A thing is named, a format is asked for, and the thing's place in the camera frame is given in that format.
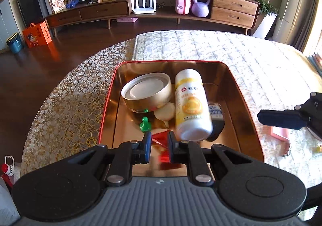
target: round table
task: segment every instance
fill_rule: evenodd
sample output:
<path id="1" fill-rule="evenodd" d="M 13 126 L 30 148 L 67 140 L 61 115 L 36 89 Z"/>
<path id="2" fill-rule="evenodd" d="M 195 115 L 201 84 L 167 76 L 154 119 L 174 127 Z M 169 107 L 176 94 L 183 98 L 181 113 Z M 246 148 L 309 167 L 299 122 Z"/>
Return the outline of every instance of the round table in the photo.
<path id="1" fill-rule="evenodd" d="M 126 60 L 207 60 L 225 63 L 256 126 L 265 162 L 298 176 L 306 187 L 321 182 L 319 145 L 307 129 L 292 132 L 292 151 L 257 120 L 260 109 L 291 109 L 322 92 L 322 80 L 293 47 L 250 36 L 214 31 L 158 31 L 104 49 L 72 70 L 41 106 L 29 131 L 21 174 L 97 144 L 105 98 L 115 67 Z M 303 216 L 313 214 L 305 211 Z"/>
<path id="2" fill-rule="evenodd" d="M 27 136 L 21 175 L 97 144 L 114 69 L 132 59 L 134 43 L 126 40 L 89 57 L 50 93 Z"/>

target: plastic bag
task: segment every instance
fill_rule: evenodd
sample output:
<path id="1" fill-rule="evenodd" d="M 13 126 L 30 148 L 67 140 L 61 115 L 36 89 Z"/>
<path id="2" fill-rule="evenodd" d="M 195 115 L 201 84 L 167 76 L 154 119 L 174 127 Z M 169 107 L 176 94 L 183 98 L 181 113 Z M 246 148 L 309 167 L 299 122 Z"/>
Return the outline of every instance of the plastic bag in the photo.
<path id="1" fill-rule="evenodd" d="M 11 225 L 20 218 L 16 206 L 10 196 L 8 188 L 0 177 L 0 225 Z"/>

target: refrigerator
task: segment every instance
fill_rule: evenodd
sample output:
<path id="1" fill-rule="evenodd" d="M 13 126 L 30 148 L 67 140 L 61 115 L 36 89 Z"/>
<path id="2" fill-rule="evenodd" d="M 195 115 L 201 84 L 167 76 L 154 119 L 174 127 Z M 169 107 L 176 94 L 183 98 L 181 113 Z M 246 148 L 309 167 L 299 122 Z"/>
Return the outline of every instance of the refrigerator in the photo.
<path id="1" fill-rule="evenodd" d="M 26 27 L 31 23 L 37 24 L 49 15 L 45 0 L 17 0 L 21 16 Z"/>

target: white bottle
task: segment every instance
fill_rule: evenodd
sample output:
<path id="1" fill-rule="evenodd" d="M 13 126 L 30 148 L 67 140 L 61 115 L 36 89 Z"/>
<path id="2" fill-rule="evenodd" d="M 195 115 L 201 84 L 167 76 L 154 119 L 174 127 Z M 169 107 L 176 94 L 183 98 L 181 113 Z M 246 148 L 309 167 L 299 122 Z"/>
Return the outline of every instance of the white bottle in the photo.
<path id="1" fill-rule="evenodd" d="M 180 71 L 175 77 L 175 126 L 181 140 L 207 139 L 213 125 L 202 79 L 196 70 Z"/>
<path id="2" fill-rule="evenodd" d="M 12 164 L 7 163 L 7 159 L 12 159 Z M 8 175 L 12 184 L 20 178 L 21 163 L 15 163 L 13 156 L 5 156 L 4 164 L 1 165 L 1 171 Z"/>

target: red bottle cap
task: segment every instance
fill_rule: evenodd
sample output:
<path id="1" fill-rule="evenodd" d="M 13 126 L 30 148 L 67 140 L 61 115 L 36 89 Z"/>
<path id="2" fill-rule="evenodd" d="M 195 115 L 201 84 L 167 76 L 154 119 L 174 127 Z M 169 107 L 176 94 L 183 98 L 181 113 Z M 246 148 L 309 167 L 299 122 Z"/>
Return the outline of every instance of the red bottle cap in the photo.
<path id="1" fill-rule="evenodd" d="M 10 166 L 4 163 L 1 165 L 1 170 L 3 173 L 8 174 L 10 173 Z"/>

